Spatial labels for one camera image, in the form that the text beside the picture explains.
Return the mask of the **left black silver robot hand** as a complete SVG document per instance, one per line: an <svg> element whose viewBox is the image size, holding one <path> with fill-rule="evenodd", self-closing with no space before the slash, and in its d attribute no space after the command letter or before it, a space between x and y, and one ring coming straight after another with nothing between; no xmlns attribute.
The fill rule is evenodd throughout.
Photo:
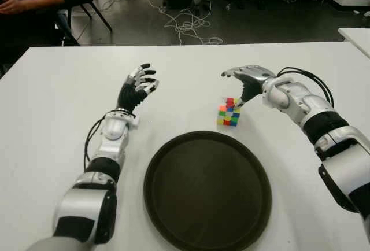
<svg viewBox="0 0 370 251"><path fill-rule="evenodd" d="M155 91L159 81L152 75L156 71L150 69L151 64L145 63L136 67L126 78L117 99L117 109L124 109L130 113Z"/></svg>

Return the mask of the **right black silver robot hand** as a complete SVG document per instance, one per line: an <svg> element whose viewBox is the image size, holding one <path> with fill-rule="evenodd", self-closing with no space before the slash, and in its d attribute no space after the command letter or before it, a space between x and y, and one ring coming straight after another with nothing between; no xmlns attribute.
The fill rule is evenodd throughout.
<svg viewBox="0 0 370 251"><path fill-rule="evenodd" d="M262 94L263 84L276 75L259 65L247 65L242 67L233 67L221 73L222 77L235 77L243 84L242 95L237 103L236 108L241 108L245 103L254 97Z"/></svg>

